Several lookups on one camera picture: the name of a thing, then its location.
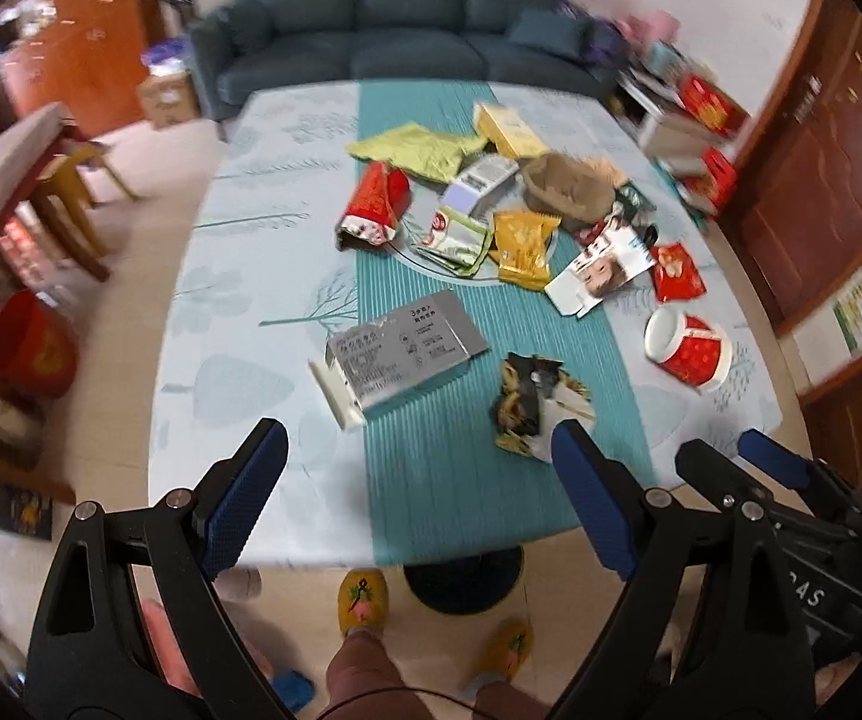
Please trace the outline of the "yellow snack bag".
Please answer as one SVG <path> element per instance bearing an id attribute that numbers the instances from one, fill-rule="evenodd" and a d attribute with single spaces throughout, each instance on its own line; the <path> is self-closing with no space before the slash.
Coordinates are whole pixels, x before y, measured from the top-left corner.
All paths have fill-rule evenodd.
<path id="1" fill-rule="evenodd" d="M 541 291 L 552 279 L 547 244 L 561 218 L 530 210 L 496 211 L 490 255 L 498 280 L 529 291 Z"/>

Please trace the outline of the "brown paper pulp tray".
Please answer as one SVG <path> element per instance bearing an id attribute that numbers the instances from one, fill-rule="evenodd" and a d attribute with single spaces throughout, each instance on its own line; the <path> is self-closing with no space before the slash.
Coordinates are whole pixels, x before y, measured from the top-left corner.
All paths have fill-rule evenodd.
<path id="1" fill-rule="evenodd" d="M 530 161 L 520 177 L 530 210 L 558 216 L 568 232 L 605 220 L 612 213 L 616 189 L 628 181 L 625 172 L 603 156 L 576 160 L 563 153 Z"/>

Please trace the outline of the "white purple carton box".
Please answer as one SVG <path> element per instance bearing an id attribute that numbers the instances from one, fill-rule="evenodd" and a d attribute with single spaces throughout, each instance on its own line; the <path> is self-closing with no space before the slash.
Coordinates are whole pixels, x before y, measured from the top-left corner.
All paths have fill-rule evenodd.
<path id="1" fill-rule="evenodd" d="M 491 195 L 519 172 L 519 163 L 501 154 L 483 154 L 466 167 L 444 190 L 441 203 L 465 216 L 474 216 Z"/>

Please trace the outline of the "yellow carton box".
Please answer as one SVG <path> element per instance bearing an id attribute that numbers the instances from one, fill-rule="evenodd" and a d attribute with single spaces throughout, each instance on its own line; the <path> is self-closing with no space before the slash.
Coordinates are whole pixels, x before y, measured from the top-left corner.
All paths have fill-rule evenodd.
<path id="1" fill-rule="evenodd" d="M 475 103 L 472 124 L 508 160 L 535 160 L 548 146 L 514 109 L 493 103 Z"/>

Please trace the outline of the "crumpled black yellow wrapper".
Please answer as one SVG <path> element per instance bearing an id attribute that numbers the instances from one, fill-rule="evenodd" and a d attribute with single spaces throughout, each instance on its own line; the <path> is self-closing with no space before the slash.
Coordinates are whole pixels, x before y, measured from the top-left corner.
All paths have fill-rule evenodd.
<path id="1" fill-rule="evenodd" d="M 501 390 L 490 416 L 498 449 L 547 465 L 560 422 L 574 419 L 587 433 L 597 422 L 591 390 L 571 376 L 563 362 L 516 353 L 501 363 Z"/>

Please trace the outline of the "red paper cup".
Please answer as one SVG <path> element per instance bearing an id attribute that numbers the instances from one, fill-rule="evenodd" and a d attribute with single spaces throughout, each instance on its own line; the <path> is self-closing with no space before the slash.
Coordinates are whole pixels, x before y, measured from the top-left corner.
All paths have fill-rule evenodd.
<path id="1" fill-rule="evenodd" d="M 662 305 L 644 325 L 644 355 L 669 376 L 698 392 L 726 382 L 734 347 L 719 325 Z"/>

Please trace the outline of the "black table base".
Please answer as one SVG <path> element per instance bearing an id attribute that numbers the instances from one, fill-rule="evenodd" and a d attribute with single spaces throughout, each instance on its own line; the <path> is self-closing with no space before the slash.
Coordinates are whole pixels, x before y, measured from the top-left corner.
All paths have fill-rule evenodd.
<path id="1" fill-rule="evenodd" d="M 410 592 L 424 606 L 449 616 L 475 616 L 495 608 L 519 582 L 520 546 L 476 556 L 403 567 Z"/>

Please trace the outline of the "grey flat carton box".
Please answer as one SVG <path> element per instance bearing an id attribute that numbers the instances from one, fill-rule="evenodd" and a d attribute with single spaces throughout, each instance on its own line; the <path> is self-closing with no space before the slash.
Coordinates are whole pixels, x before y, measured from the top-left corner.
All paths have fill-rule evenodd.
<path id="1" fill-rule="evenodd" d="M 463 376 L 488 349 L 459 296 L 443 289 L 338 333 L 309 367 L 348 431 Z"/>

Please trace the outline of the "right yellow slipper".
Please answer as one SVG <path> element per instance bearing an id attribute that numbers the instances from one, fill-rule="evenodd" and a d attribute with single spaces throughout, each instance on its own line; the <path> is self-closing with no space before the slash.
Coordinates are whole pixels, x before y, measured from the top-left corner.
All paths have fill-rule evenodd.
<path id="1" fill-rule="evenodd" d="M 467 688 L 474 692 L 488 684 L 511 683 L 534 650 L 534 628 L 522 617 L 502 621 L 475 660 Z"/>

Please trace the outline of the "white photo carton box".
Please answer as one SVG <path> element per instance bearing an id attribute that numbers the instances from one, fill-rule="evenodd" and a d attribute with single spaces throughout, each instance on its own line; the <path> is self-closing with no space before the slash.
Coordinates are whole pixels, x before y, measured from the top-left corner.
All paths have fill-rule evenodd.
<path id="1" fill-rule="evenodd" d="M 651 250 L 628 224 L 607 224 L 561 273 L 543 288 L 558 314 L 589 314 L 610 294 L 656 265 Z"/>

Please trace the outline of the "patterned teal tablecloth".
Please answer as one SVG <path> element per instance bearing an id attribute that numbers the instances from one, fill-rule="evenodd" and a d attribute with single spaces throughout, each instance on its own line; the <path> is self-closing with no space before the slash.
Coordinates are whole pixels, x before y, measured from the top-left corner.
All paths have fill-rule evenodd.
<path id="1" fill-rule="evenodd" d="M 498 277 L 461 278 L 411 244 L 438 210 L 417 187 L 384 249 L 340 247 L 360 182 L 349 147 L 405 124 L 465 135 L 480 103 L 514 110 L 558 153 L 602 156 L 653 207 L 706 291 L 690 312 L 734 357 L 701 392 L 644 353 L 656 307 L 637 277 L 584 316 Z M 397 566 L 502 550 L 570 530 L 552 468 L 501 450 L 491 408 L 509 355 L 556 359 L 584 383 L 592 439 L 644 486 L 677 484 L 678 445 L 732 454 L 781 410 L 749 321 L 705 239 L 594 99 L 483 82 L 344 82 L 253 94 L 185 249 L 157 367 L 148 494 L 198 483 L 260 419 L 288 460 L 242 557 L 249 564 Z"/>

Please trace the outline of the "green white snack bag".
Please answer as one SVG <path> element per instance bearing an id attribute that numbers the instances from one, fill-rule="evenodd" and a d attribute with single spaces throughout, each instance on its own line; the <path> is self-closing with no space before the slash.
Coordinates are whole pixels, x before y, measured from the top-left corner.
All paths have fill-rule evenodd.
<path id="1" fill-rule="evenodd" d="M 493 240 L 491 227 L 447 205 L 439 205 L 428 231 L 412 243 L 425 259 L 459 278 L 472 278 L 481 268 Z"/>

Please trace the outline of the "red snack bag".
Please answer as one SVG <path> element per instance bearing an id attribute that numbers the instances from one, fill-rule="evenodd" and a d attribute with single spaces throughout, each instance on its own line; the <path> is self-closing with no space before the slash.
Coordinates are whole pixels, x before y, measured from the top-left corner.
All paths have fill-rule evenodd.
<path id="1" fill-rule="evenodd" d="M 411 202 L 410 179 L 398 167 L 369 163 L 335 226 L 337 249 L 381 249 L 399 234 Z"/>

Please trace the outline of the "yellow plastic stool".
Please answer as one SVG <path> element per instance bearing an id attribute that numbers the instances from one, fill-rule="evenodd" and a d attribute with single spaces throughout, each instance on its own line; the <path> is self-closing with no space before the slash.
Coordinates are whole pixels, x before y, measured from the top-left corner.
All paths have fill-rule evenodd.
<path id="1" fill-rule="evenodd" d="M 81 270 L 104 283 L 110 277 L 102 259 L 109 254 L 106 244 L 97 236 L 86 210 L 95 207 L 89 185 L 79 169 L 95 167 L 106 172 L 110 180 L 132 202 L 140 202 L 123 177 L 106 160 L 106 145 L 97 142 L 78 143 L 68 154 L 53 156 L 38 174 L 29 195 L 29 205 L 45 234 L 60 247 Z"/>

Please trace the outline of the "cardboard box on floor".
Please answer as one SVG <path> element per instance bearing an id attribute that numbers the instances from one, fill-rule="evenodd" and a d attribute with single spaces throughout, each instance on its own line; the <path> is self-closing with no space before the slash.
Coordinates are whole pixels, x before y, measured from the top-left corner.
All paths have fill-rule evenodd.
<path id="1" fill-rule="evenodd" d="M 148 76 L 136 88 L 145 119 L 154 130 L 174 127 L 200 117 L 195 89 L 188 71 Z"/>

